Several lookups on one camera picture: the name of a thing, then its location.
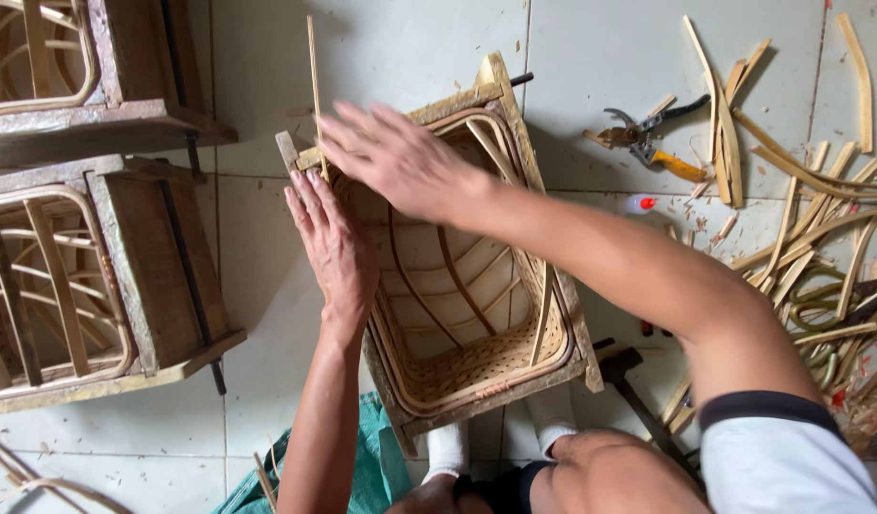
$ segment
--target man's right hand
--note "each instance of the man's right hand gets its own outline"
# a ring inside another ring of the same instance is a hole
[[[467,205],[500,184],[471,166],[444,141],[394,109],[374,103],[365,112],[337,100],[342,122],[321,116],[318,147],[350,178],[364,182],[400,212],[456,224]]]

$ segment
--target leg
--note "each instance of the leg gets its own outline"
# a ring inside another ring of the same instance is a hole
[[[613,430],[566,435],[552,446],[558,465],[531,486],[535,514],[709,512],[692,480],[642,440]]]

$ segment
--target finger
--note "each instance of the finger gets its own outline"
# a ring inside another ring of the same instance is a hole
[[[331,139],[325,138],[318,141],[318,148],[324,152],[324,156],[330,162],[337,165],[337,168],[354,180],[368,184],[371,175],[376,171],[372,166],[372,161],[347,152]]]
[[[305,210],[307,210],[308,216],[311,217],[311,222],[315,225],[315,232],[326,230],[330,223],[327,219],[327,214],[324,212],[324,208],[321,206],[321,200],[318,198],[318,193],[315,192],[315,189],[311,186],[311,183],[308,182],[308,174],[315,173],[313,170],[307,170],[307,173],[295,172],[292,175],[292,185],[298,189],[298,193],[302,195],[302,203],[305,204]]]
[[[356,107],[349,101],[341,99],[333,102],[333,108],[344,120],[355,124],[370,134],[376,141],[386,142],[390,138],[398,136],[396,130],[389,124],[375,118],[370,113]]]
[[[401,134],[404,139],[409,139],[411,137],[421,137],[423,132],[428,134],[428,131],[423,127],[417,125],[410,121],[409,118],[404,116],[401,112],[395,110],[393,107],[388,107],[383,103],[378,103],[376,101],[372,102],[369,105],[369,110],[372,112],[372,115],[380,120],[382,123],[389,125],[393,128],[398,134]]]
[[[318,193],[321,206],[324,208],[324,213],[327,215],[330,224],[333,225],[339,223],[344,227],[349,227],[343,208],[340,206],[340,202],[337,201],[337,197],[333,194],[333,190],[330,189],[328,183],[317,173],[311,174],[309,179],[311,181],[311,186],[314,188],[315,192]]]
[[[302,236],[302,241],[306,244],[314,235],[315,226],[308,216],[302,200],[298,199],[298,193],[293,188],[283,188],[283,194],[286,195],[286,204],[289,206],[289,212],[292,213],[292,220],[295,221],[298,228],[298,235]]]
[[[327,134],[347,151],[361,152],[370,156],[378,150],[374,141],[330,116],[320,116],[317,121],[321,127],[321,135]]]

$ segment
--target foot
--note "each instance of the foot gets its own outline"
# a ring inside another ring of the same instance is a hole
[[[425,435],[425,445],[429,449],[429,472],[425,474],[423,484],[437,474],[458,477],[467,473],[470,460],[467,421],[430,431]]]
[[[533,427],[540,443],[540,452],[548,460],[552,458],[552,445],[563,435],[575,435],[572,399],[568,382],[533,393],[525,399],[527,410],[531,413]]]

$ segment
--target white sleeve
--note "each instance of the white sleeve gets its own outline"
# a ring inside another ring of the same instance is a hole
[[[702,427],[702,474],[714,511],[877,513],[876,487],[837,427],[784,417],[725,413]]]

